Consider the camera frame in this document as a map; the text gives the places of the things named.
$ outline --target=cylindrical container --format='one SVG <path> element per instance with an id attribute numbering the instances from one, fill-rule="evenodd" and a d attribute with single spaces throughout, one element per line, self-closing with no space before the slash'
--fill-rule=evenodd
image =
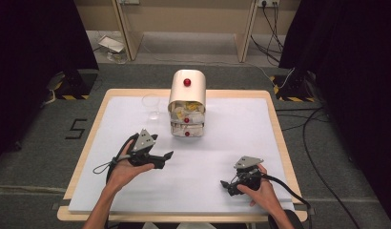
<path id="1" fill-rule="evenodd" d="M 180 70 L 175 73 L 168 106 L 172 135 L 204 135 L 205 98 L 206 83 L 202 72 Z"/>

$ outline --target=human hand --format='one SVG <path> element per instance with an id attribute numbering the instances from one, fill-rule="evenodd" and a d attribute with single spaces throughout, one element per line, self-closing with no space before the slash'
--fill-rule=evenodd
<path id="1" fill-rule="evenodd" d="M 131 140 L 125 146 L 120 156 L 126 155 L 130 145 L 133 143 Z M 106 188 L 111 188 L 114 192 L 118 192 L 127 185 L 131 180 L 143 172 L 150 171 L 154 168 L 152 163 L 142 166 L 133 166 L 128 159 L 122 159 L 115 165 L 109 181 L 106 184 Z"/>
<path id="2" fill-rule="evenodd" d="M 258 165 L 258 168 L 263 174 L 267 174 L 267 170 L 261 164 Z M 254 206 L 257 203 L 260 207 L 269 212 L 270 215 L 279 209 L 282 210 L 276 193 L 274 192 L 273 185 L 266 178 L 261 179 L 260 188 L 256 191 L 242 184 L 239 184 L 237 188 L 240 192 L 252 198 L 250 206 Z"/>

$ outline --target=wrist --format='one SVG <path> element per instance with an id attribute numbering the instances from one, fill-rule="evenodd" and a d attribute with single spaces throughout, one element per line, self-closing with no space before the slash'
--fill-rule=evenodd
<path id="1" fill-rule="evenodd" d="M 272 211 L 272 213 L 270 215 L 275 220 L 278 228 L 280 228 L 280 229 L 294 228 L 293 224 L 288 219 L 287 214 L 285 213 L 285 211 L 282 208 L 276 209 L 275 211 Z"/>
<path id="2" fill-rule="evenodd" d="M 281 207 L 276 207 L 276 208 L 270 209 L 269 214 L 273 218 L 280 218 L 280 217 L 286 216 L 284 210 Z"/>
<path id="3" fill-rule="evenodd" d="M 114 197 L 121 189 L 117 185 L 113 185 L 111 182 L 108 182 L 103 189 L 103 194 L 107 196 Z"/>

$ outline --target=black curtain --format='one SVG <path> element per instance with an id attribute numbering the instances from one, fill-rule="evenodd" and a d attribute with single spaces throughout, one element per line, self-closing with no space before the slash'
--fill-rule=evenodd
<path id="1" fill-rule="evenodd" d="M 280 66 L 317 74 L 348 153 L 391 219 L 391 0 L 318 2 L 301 1 Z"/>
<path id="2" fill-rule="evenodd" d="M 0 1 L 0 154 L 23 134 L 60 72 L 98 69 L 73 0 Z"/>

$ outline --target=small drawer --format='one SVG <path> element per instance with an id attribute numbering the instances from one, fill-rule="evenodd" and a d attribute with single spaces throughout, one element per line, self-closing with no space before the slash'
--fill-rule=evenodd
<path id="1" fill-rule="evenodd" d="M 204 105 L 196 101 L 175 101 L 171 104 L 172 122 L 181 124 L 201 124 L 205 121 Z"/>
<path id="2" fill-rule="evenodd" d="M 171 123 L 172 135 L 176 136 L 203 136 L 204 124 L 187 125 L 179 123 Z"/>

